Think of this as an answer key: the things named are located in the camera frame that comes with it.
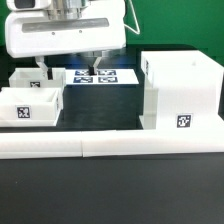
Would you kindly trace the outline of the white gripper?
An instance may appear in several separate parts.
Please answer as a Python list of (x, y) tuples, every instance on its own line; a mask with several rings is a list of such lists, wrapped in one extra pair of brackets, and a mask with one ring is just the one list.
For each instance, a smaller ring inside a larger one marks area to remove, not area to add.
[(44, 10), (12, 12), (6, 19), (5, 38), (7, 52), (13, 58), (35, 57), (48, 80), (53, 79), (53, 73), (43, 56), (91, 51), (88, 56), (93, 63), (88, 71), (96, 75), (104, 51), (126, 45), (123, 13), (92, 8), (72, 20), (50, 20)]

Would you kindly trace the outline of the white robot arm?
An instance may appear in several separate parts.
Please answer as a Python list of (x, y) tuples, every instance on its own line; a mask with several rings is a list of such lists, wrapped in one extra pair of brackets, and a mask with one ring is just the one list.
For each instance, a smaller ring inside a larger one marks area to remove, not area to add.
[(126, 46), (125, 0), (6, 0), (5, 43), (13, 58), (44, 58)]

